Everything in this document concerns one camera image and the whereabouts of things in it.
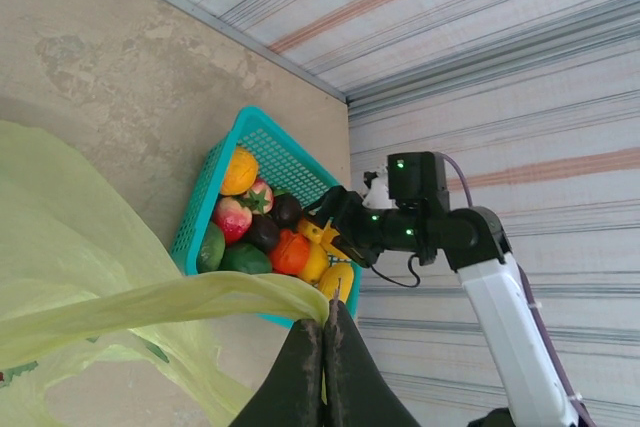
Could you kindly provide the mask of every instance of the red apple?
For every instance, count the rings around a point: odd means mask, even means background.
[[[264,180],[256,179],[242,201],[254,214],[266,214],[273,207],[273,191]]]
[[[245,207],[233,197],[223,197],[213,211],[213,222],[220,227],[225,244],[238,240],[251,226],[251,209]]]

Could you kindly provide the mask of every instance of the purple cable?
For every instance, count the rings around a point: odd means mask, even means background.
[[[460,177],[460,182],[462,183],[464,194],[467,197],[467,204],[469,205],[469,207],[472,207],[473,202],[471,201],[471,191],[469,189],[469,184],[467,182],[467,179],[462,173],[462,169],[456,163],[456,161],[453,160],[451,157],[449,157],[447,154],[441,154],[441,155],[444,160],[446,160],[447,162],[449,162],[449,164],[451,164],[451,167],[455,169],[456,173],[458,174],[458,177]],[[520,267],[520,265],[518,265],[518,270],[520,271],[522,290],[524,290],[524,295],[525,295],[525,298],[527,299],[527,303],[529,305],[535,305],[533,291],[531,290],[531,285],[529,284],[529,279],[527,278],[527,274],[524,273],[524,270],[522,270],[522,267]],[[537,308],[530,308],[529,310],[531,311],[533,320],[536,323],[536,327],[538,328],[540,337],[542,337],[542,342],[544,343],[544,346],[547,349],[547,353],[549,354],[551,363],[553,364],[553,367],[556,369],[556,373],[558,374],[560,383],[562,384],[562,387],[564,388],[564,391],[567,394],[567,396],[571,398],[570,400],[571,405],[573,406],[574,409],[576,409],[576,412],[578,413],[578,415],[580,416],[580,419],[584,422],[586,427],[597,427],[595,422],[589,415],[589,412],[587,411],[586,407],[582,405],[582,403],[576,398],[576,393],[573,390],[573,386],[569,381],[569,377],[567,377],[567,373],[565,372],[564,367],[562,366],[562,363],[560,362],[560,358],[558,357],[558,353],[556,352],[556,349],[553,346],[553,342],[551,341],[549,332],[547,332],[547,328],[544,325],[540,312],[538,312]]]

